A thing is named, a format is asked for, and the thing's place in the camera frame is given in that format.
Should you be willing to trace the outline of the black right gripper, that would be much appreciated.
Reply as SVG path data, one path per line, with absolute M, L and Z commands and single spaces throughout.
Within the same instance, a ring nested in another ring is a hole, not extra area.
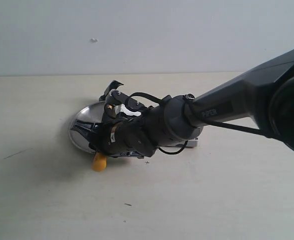
M 110 149 L 115 154 L 109 155 L 111 158 L 151 157 L 159 147 L 164 147 L 172 139 L 162 109 L 147 109 L 140 116 L 120 117 L 113 122 Z M 70 130 L 86 140 L 97 140 L 104 135 L 100 122 L 76 119 Z

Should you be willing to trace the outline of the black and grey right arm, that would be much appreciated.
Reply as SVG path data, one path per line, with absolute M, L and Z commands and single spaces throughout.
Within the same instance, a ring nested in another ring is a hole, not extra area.
M 294 151 L 294 49 L 200 96 L 126 95 L 109 84 L 99 101 L 71 121 L 78 147 L 97 157 L 151 157 L 185 148 L 204 126 L 255 134 Z

